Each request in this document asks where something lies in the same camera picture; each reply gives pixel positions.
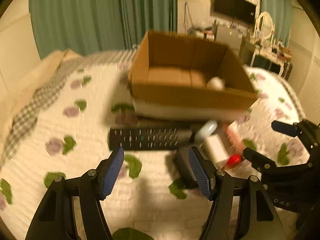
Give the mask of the brown cardboard box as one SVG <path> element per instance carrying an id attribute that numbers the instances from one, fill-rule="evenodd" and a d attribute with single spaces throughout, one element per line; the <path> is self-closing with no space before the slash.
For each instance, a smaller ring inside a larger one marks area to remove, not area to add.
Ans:
<path id="1" fill-rule="evenodd" d="M 234 121 L 258 96 L 229 46 L 149 30 L 129 72 L 138 116 L 174 121 Z"/>

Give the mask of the black wall television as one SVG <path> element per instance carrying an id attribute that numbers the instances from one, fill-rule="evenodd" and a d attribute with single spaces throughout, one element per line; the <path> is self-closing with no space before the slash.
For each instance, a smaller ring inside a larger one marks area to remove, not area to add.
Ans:
<path id="1" fill-rule="evenodd" d="M 254 25 L 256 5 L 247 0 L 214 0 L 214 12 Z"/>

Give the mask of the white floral quilted blanket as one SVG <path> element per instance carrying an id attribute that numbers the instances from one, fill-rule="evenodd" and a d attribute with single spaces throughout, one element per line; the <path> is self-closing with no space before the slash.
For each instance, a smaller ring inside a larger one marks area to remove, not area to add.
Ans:
<path id="1" fill-rule="evenodd" d="M 223 134 L 273 159 L 302 164 L 309 155 L 296 139 L 272 130 L 271 122 L 298 122 L 287 82 L 259 68 L 246 72 L 259 99 Z M 33 215 L 57 175 L 82 175 L 110 155 L 111 126 L 134 122 L 126 75 L 115 65 L 75 71 L 58 87 L 57 100 L 36 116 L 31 133 L 1 170 L 1 218 L 17 239 L 26 237 Z M 111 231 L 132 228 L 154 239 L 197 239 L 210 203 L 183 190 L 172 152 L 126 151 L 112 194 L 102 202 Z"/>

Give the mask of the pale blue oval case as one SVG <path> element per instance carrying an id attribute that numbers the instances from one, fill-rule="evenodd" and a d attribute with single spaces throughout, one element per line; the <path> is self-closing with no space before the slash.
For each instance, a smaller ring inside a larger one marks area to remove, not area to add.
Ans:
<path id="1" fill-rule="evenodd" d="M 194 136 L 195 143 L 202 143 L 206 138 L 210 137 L 218 127 L 216 120 L 207 121 Z"/>

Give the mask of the white oval vanity mirror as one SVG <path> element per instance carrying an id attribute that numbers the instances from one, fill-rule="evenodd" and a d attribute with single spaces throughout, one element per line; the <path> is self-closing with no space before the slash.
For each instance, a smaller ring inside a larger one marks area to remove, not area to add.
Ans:
<path id="1" fill-rule="evenodd" d="M 262 12 L 255 22 L 255 39 L 260 42 L 272 40 L 274 32 L 275 25 L 273 23 L 271 15 L 267 11 Z"/>

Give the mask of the green curtain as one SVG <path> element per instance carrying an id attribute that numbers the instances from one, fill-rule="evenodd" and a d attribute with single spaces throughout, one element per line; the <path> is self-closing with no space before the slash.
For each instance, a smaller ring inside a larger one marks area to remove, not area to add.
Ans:
<path id="1" fill-rule="evenodd" d="M 274 37 L 289 45 L 292 22 L 291 0 L 260 0 L 261 12 L 268 12 L 275 25 Z"/>
<path id="2" fill-rule="evenodd" d="M 152 30 L 177 30 L 177 0 L 29 0 L 40 58 L 130 49 Z"/>

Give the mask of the white plug charger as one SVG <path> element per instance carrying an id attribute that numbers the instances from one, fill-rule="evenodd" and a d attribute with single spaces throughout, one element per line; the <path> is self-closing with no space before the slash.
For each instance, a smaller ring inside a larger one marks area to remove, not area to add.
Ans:
<path id="1" fill-rule="evenodd" d="M 220 164 L 229 158 L 229 154 L 218 134 L 207 137 L 203 142 L 203 148 L 213 164 Z"/>

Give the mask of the silver mini fridge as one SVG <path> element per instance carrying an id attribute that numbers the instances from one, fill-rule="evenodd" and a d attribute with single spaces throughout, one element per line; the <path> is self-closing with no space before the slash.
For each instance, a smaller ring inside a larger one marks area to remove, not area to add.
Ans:
<path id="1" fill-rule="evenodd" d="M 242 36 L 236 29 L 218 25 L 215 40 L 216 42 L 227 44 L 233 49 L 240 49 Z"/>

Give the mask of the green curtain right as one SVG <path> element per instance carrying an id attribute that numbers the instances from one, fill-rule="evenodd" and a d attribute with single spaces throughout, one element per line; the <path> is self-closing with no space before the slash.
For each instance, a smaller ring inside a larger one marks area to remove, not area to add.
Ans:
<path id="1" fill-rule="evenodd" d="M 274 37 L 289 45 L 292 22 L 291 0 L 260 0 L 261 12 L 268 12 L 275 25 Z"/>

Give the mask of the red and clear packet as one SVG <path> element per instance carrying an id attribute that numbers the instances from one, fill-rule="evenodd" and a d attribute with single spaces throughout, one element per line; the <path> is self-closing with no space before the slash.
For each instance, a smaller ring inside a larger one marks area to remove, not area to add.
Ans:
<path id="1" fill-rule="evenodd" d="M 240 136 L 231 128 L 231 126 L 223 124 L 222 129 L 228 141 L 228 150 L 230 152 L 229 158 L 222 169 L 228 171 L 237 167 L 244 160 L 243 151 L 245 149 L 245 145 Z"/>

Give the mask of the black power adapter block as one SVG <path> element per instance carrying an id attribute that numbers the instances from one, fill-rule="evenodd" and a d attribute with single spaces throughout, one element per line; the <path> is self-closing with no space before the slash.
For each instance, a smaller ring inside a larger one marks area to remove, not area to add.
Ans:
<path id="1" fill-rule="evenodd" d="M 195 176 L 189 164 L 189 147 L 179 148 L 173 156 L 173 162 L 176 166 L 181 180 L 187 189 L 198 188 Z"/>

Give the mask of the green curtain left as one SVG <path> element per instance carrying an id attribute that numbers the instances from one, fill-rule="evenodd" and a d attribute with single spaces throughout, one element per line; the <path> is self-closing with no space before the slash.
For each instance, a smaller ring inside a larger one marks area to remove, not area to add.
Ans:
<path id="1" fill-rule="evenodd" d="M 177 0 L 29 0 L 40 58 L 130 49 L 152 30 L 177 30 Z"/>

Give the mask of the black TV remote control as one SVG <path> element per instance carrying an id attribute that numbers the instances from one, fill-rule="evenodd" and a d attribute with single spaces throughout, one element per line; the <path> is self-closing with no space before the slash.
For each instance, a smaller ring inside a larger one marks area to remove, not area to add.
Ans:
<path id="1" fill-rule="evenodd" d="M 108 136 L 110 150 L 169 151 L 187 145 L 193 138 L 191 129 L 180 127 L 112 128 Z"/>

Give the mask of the white dressing table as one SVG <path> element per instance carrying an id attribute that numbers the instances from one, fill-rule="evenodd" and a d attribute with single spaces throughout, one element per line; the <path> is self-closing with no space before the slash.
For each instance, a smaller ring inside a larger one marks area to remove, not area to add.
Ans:
<path id="1" fill-rule="evenodd" d="M 238 56 L 249 67 L 261 68 L 288 80 L 293 69 L 292 63 L 273 51 L 242 40 Z"/>

